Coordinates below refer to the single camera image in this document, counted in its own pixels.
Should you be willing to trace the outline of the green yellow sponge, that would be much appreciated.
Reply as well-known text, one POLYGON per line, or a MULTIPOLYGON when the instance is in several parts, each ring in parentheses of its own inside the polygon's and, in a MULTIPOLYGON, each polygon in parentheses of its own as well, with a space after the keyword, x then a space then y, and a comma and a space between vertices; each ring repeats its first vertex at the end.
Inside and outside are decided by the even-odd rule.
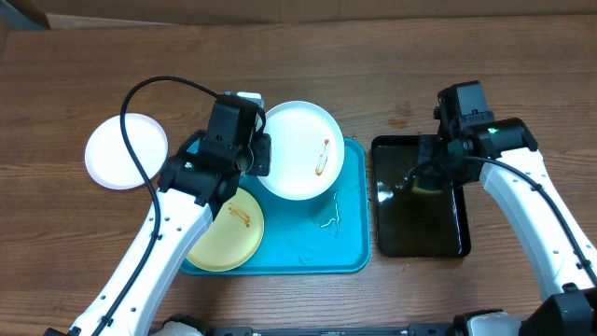
POLYGON ((439 194, 443 190, 443 182, 441 179, 419 175, 413 178, 411 190, 422 195, 439 194))

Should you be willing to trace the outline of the white plate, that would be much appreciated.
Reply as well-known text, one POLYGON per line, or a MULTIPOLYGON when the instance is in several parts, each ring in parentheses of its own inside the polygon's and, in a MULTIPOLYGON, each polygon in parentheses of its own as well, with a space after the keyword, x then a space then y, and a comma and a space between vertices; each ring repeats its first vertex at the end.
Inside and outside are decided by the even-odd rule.
POLYGON ((344 137, 323 107, 290 101, 266 113, 271 138, 271 168, 259 181, 290 201, 304 201, 328 190, 344 163, 344 137))
MULTIPOLYGON (((146 175, 153 178, 168 154, 167 135, 149 116, 127 113, 125 120, 134 153, 146 175)), ((90 177, 108 189, 133 189, 145 184, 124 144, 119 116, 106 120, 91 134, 85 148, 85 165, 90 177)))

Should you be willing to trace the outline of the yellow plate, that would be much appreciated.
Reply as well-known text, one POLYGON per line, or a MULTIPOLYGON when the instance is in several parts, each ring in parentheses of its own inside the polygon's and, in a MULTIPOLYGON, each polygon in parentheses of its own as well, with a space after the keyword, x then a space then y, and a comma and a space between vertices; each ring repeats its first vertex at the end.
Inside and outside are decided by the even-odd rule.
POLYGON ((215 221, 187 254, 187 261, 208 272, 225 272, 247 262, 264 235, 264 215, 257 200, 245 189, 220 209, 215 221))

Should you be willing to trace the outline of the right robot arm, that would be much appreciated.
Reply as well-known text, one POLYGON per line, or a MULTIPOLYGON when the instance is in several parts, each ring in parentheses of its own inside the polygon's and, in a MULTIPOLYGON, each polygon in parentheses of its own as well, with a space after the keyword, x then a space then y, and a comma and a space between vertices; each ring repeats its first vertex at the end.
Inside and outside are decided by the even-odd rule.
POLYGON ((552 183, 530 130, 521 119, 496 119, 477 81, 454 84, 437 99, 437 135, 421 145, 407 181, 421 194, 480 182, 519 239, 542 301, 529 316, 458 315, 448 334, 595 334, 596 246, 552 183))

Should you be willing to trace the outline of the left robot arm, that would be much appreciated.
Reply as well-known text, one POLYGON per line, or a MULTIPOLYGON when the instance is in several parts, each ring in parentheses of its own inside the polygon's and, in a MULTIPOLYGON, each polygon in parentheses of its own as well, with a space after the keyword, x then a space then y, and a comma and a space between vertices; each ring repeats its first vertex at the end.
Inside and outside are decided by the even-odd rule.
POLYGON ((258 93, 217 96, 206 130, 167 159, 146 220, 71 335, 146 335, 178 269, 245 175, 266 176, 271 138, 258 93))

